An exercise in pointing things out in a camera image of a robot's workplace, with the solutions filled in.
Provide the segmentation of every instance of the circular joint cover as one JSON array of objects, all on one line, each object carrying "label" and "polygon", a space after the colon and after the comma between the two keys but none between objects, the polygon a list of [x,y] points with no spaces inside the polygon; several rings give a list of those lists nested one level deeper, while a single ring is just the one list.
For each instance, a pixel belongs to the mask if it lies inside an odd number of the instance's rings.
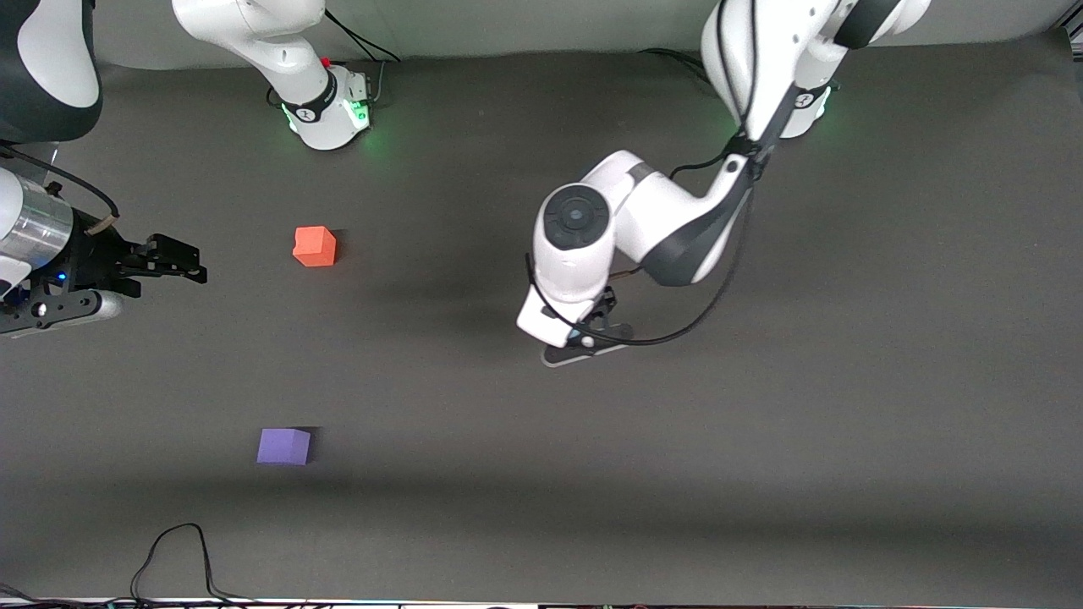
[{"label": "circular joint cover", "polygon": [[567,250],[597,242],[609,220],[609,205],[601,193],[586,184],[569,184],[549,197],[542,222],[549,243]]}]

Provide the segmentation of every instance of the orange cube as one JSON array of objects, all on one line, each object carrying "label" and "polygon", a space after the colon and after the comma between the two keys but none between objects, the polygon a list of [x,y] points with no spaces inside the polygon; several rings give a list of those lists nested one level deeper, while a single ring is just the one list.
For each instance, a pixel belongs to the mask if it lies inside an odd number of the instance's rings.
[{"label": "orange cube", "polygon": [[330,267],[335,263],[335,235],[327,226],[299,226],[293,233],[293,258],[305,267]]}]

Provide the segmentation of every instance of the white wall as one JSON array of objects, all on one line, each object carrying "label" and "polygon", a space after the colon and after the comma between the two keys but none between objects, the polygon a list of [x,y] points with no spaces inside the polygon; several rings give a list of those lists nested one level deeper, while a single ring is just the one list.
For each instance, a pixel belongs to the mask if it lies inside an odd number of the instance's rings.
[{"label": "white wall", "polygon": [[[1005,40],[1047,29],[1074,0],[932,0],[928,15],[889,44]],[[530,51],[694,49],[717,0],[327,0],[366,38],[406,56]],[[105,63],[151,69],[243,65],[193,40],[169,0],[99,0],[95,47]],[[305,36],[316,51],[360,51],[326,20]]]}]

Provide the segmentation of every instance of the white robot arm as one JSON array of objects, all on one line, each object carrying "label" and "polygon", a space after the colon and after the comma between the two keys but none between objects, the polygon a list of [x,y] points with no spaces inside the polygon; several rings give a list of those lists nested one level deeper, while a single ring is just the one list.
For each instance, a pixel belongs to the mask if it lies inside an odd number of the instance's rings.
[{"label": "white robot arm", "polygon": [[324,11],[324,0],[173,0],[181,26],[256,66],[282,98],[290,129],[321,151],[344,146],[370,120],[365,76],[325,65],[298,36]]},{"label": "white robot arm", "polygon": [[[703,63],[738,118],[721,170],[696,197],[630,152],[550,194],[534,226],[531,286],[518,325],[561,365],[629,345],[608,326],[614,248],[663,286],[703,280],[783,137],[809,129],[846,52],[909,28],[929,0],[723,0],[703,29]],[[598,328],[591,324],[602,320]]]}]

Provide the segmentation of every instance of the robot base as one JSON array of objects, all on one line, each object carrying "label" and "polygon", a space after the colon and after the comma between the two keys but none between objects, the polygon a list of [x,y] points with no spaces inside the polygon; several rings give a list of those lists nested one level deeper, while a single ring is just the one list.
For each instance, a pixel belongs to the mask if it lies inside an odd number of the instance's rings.
[{"label": "robot base", "polygon": [[327,72],[336,80],[335,100],[319,120],[304,122],[283,106],[289,128],[305,145],[317,151],[332,151],[349,144],[357,133],[368,129],[371,112],[364,74],[352,73],[342,66],[331,66]]}]

